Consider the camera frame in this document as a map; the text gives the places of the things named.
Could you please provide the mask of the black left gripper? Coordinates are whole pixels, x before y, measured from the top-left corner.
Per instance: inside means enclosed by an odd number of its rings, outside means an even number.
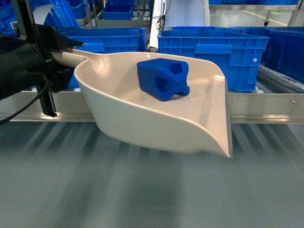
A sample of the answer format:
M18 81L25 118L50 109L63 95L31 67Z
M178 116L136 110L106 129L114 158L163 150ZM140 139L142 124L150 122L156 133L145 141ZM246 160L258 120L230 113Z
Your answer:
M19 38L33 44L35 50L46 60L49 85L46 87L46 92L40 97L40 104L43 114L56 117L51 92L58 93L68 89L74 68L58 63L45 52L62 52L70 48L81 47L84 42L72 40L60 34L55 27L36 24L29 0L12 0L11 3L20 30Z

